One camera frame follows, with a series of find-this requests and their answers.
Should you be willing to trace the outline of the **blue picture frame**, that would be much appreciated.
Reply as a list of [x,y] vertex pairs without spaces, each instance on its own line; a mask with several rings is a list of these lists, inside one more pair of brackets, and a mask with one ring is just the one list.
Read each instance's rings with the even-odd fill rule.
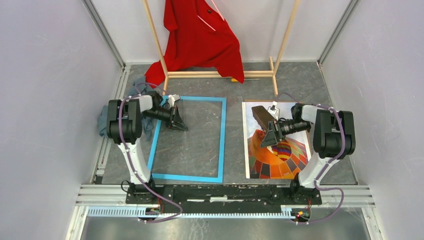
[[152,145],[150,148],[149,158],[147,161],[147,168],[152,173],[154,179],[163,180],[177,180],[177,181],[190,181],[190,182],[204,182],[204,183],[222,183],[224,179],[224,154],[225,154],[225,133],[226,133],[226,110],[227,99],[225,97],[211,97],[211,96],[181,96],[182,100],[199,101],[199,102],[221,102],[221,121],[220,121],[220,139],[219,139],[219,154],[217,177],[206,176],[193,176],[193,175],[180,175],[180,174],[167,174],[167,173],[153,173],[153,165],[155,161],[155,154],[159,133],[161,130],[162,120],[157,120],[155,131],[152,138]]

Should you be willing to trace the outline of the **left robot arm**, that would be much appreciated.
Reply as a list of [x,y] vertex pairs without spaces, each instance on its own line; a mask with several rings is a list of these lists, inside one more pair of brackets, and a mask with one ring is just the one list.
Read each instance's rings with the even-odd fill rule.
[[163,98],[158,92],[149,91],[108,102],[106,134],[124,156],[130,174],[126,190],[129,201],[151,204],[158,198],[141,148],[142,118],[163,121],[172,130],[187,131],[177,106],[181,99],[178,94]]

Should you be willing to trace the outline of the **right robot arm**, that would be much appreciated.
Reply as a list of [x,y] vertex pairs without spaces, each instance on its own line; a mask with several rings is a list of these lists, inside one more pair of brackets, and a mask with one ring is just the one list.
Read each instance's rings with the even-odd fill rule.
[[289,199],[295,204],[302,204],[308,198],[318,200],[322,191],[319,185],[325,174],[355,151],[355,122],[351,111],[337,111],[320,104],[296,103],[291,108],[291,115],[291,119],[269,121],[260,145],[275,146],[287,135],[314,128],[311,159],[290,182],[288,190]]

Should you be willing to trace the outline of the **hot air balloon photo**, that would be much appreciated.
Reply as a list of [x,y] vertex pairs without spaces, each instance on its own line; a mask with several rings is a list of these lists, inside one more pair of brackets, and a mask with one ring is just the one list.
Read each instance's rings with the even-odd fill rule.
[[252,108],[263,106],[267,110],[272,105],[272,101],[244,101],[241,104],[247,179],[292,180],[312,156],[306,130],[287,135],[277,145],[261,147],[266,131],[254,119]]

